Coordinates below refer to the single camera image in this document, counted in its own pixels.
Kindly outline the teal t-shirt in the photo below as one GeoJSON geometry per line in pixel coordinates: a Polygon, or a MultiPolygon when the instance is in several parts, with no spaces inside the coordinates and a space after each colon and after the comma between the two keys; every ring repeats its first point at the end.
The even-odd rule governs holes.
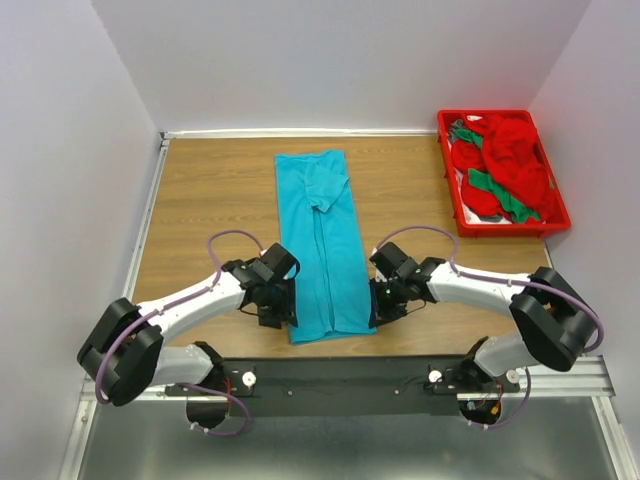
{"type": "Polygon", "coordinates": [[[371,289],[345,153],[275,157],[281,244],[300,263],[293,345],[371,335],[371,289]]]}

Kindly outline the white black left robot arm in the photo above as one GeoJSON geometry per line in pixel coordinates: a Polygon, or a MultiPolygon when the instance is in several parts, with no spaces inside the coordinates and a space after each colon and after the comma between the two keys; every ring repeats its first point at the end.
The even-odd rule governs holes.
{"type": "Polygon", "coordinates": [[[222,380],[220,356],[204,343],[169,343],[219,315],[254,305],[262,327],[296,325],[300,263],[282,245],[215,267],[213,275],[163,298],[140,304],[120,298],[107,306],[77,355],[100,403],[123,406],[156,385],[185,383],[201,395],[214,393],[222,380]]]}

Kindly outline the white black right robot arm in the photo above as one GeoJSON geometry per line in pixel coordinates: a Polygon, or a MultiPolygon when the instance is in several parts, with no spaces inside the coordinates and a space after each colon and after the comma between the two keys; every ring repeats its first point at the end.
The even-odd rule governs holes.
{"type": "Polygon", "coordinates": [[[370,261],[373,326],[407,316],[412,301],[466,304],[514,321],[515,331],[481,338],[459,364],[442,371],[458,391],[480,392],[512,370],[536,365],[567,372],[601,334],[590,307],[548,267],[498,274],[436,257],[416,262],[393,242],[375,249],[370,261]]]}

